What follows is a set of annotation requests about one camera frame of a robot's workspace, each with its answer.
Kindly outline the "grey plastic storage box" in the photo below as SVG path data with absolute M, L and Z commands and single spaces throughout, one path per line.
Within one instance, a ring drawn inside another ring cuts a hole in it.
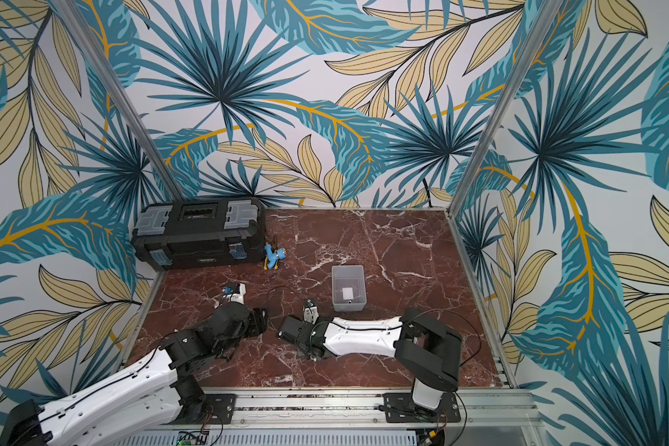
M 332 267 L 332 302 L 337 312 L 359 312 L 367 303 L 362 265 Z

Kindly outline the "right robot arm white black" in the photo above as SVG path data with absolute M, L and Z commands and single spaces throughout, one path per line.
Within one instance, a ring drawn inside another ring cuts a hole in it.
M 277 337 L 310 360 L 373 355 L 396 360 L 413 377 L 413 405 L 435 411 L 459 390 L 463 338 L 426 311 L 409 308 L 384 320 L 319 317 L 311 323 L 288 315 Z

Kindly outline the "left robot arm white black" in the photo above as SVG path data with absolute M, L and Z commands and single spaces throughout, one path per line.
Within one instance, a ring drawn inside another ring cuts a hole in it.
M 112 445 L 149 427 L 208 420 L 216 409 L 195 375 L 230 360 L 245 338 L 262 335 L 268 317 L 265 308 L 223 304 L 114 375 L 49 403 L 16 405 L 0 445 Z

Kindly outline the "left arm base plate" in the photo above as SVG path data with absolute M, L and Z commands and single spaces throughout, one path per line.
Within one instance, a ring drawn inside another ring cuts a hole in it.
M 210 423 L 230 425 L 237 395 L 233 393 L 204 394 L 195 403 L 187 404 L 169 426 L 202 425 Z

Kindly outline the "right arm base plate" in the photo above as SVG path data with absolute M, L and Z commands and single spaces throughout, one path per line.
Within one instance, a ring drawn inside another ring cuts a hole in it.
M 383 403 L 377 409 L 385 415 L 388 423 L 457 423 L 461 421 L 459 405 L 453 393 L 444 393 L 437 409 L 416 405 L 410 393 L 390 392 L 383 395 Z

